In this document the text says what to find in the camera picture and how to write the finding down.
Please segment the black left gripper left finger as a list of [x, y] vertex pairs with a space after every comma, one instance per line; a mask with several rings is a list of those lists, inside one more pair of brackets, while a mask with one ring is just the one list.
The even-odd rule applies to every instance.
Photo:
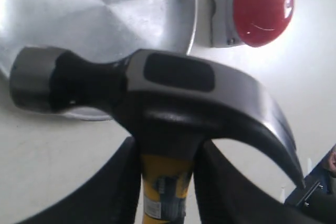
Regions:
[[85, 184], [23, 223], [134, 223], [140, 186], [138, 145], [127, 137]]

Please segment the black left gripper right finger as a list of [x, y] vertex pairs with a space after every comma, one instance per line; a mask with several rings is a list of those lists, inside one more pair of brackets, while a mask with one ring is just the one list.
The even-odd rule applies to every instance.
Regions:
[[280, 203], [241, 174], [212, 141], [198, 150], [194, 187], [201, 223], [335, 223], [335, 197], [308, 175]]

